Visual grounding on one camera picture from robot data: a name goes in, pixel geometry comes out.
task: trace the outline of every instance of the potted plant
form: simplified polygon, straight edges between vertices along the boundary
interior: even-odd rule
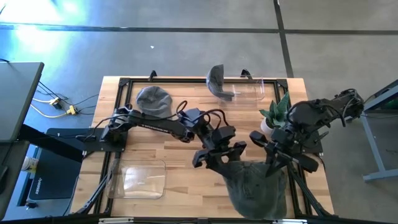
[[[285,124],[288,103],[289,92],[286,92],[278,104],[272,100],[269,111],[259,110],[264,116],[260,128],[265,134],[270,135],[274,128],[280,128]]]

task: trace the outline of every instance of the white cable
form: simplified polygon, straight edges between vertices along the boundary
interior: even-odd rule
[[[35,99],[35,98],[33,98],[32,100],[37,101],[37,102],[41,102],[41,103],[50,103],[51,102],[50,100],[38,100],[38,99]]]
[[[62,117],[62,116],[65,116],[65,115],[67,115],[66,113],[64,113],[64,114],[60,114],[60,115],[57,115],[57,116],[49,116],[49,115],[45,115],[45,114],[43,114],[41,111],[39,111],[39,109],[37,109],[35,106],[33,106],[33,105],[30,105],[31,107],[33,107],[33,109],[35,109],[37,112],[39,112],[39,114],[41,114],[42,116],[45,116],[46,118],[60,118],[60,117]]]

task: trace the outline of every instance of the gray floor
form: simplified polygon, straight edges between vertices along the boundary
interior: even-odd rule
[[[271,0],[27,2],[9,1],[0,22],[278,28]],[[398,2],[393,0],[280,0],[280,8],[286,29],[394,30],[398,24]],[[0,58],[43,61],[42,82],[73,102],[97,93],[105,75],[148,75],[151,70],[166,76],[205,75],[213,65],[223,63],[230,75],[247,68],[264,77],[287,76],[279,34],[55,32],[20,26],[0,30],[0,39]],[[398,78],[398,35],[287,35],[287,45],[294,77],[304,78],[311,99],[330,98],[346,88],[356,88],[367,98]],[[95,100],[84,104],[91,105]],[[58,112],[38,106],[48,114]],[[84,128],[91,119],[83,115],[46,119],[30,110],[25,122],[45,131],[49,127]],[[360,121],[347,128],[337,121],[332,126],[322,143],[335,213],[397,222],[398,179],[362,180],[363,174],[377,167]],[[397,168],[398,158],[389,163]],[[60,211],[28,212],[30,217],[39,217]]]

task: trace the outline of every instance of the wooden tabletop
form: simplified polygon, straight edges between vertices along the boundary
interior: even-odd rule
[[[99,99],[94,115],[93,126],[104,118],[112,115],[114,102],[121,77],[104,77]],[[290,100],[292,104],[307,100],[305,85],[302,78],[288,78]],[[132,89],[131,103],[134,108],[135,98],[142,88],[149,83],[135,83]],[[188,101],[186,109],[199,108],[206,111],[221,108],[225,111],[228,123],[236,127],[236,141],[246,141],[248,146],[242,155],[242,160],[263,161],[265,151],[254,145],[249,133],[260,131],[262,115],[259,109],[268,109],[271,100],[275,100],[272,85],[264,85],[265,97],[257,102],[220,103],[203,83],[155,83],[167,91],[173,99],[173,110],[183,100]],[[205,169],[194,169],[192,158],[196,150],[201,149],[201,142],[194,140],[190,144],[175,140],[172,136],[144,129],[140,127],[129,130],[127,146],[121,159],[160,159],[166,163],[165,193],[160,199],[121,199],[114,200],[112,216],[115,217],[223,217],[238,218],[229,201],[228,192],[222,176]],[[76,185],[71,212],[77,211],[94,192],[100,180],[104,152],[95,152],[86,158],[81,166],[80,176]],[[330,193],[322,164],[318,171],[306,173],[308,188],[313,192],[323,207],[333,213]],[[298,199],[301,210],[304,212],[303,197],[298,190]],[[101,208],[104,210],[106,196]],[[294,217],[292,198],[289,185],[286,187],[287,218]]]

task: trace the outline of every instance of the gray hat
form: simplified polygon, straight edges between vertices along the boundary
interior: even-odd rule
[[[137,95],[136,103],[141,112],[145,114],[160,118],[172,115],[172,98],[159,86],[143,88]]]
[[[216,65],[210,69],[206,78],[207,88],[218,98],[226,101],[232,101],[235,96],[233,92],[223,91],[224,85],[224,65]]]
[[[230,174],[224,180],[239,214],[251,220],[285,218],[286,176],[282,170],[266,178],[269,164],[265,162],[233,161],[220,166]]]

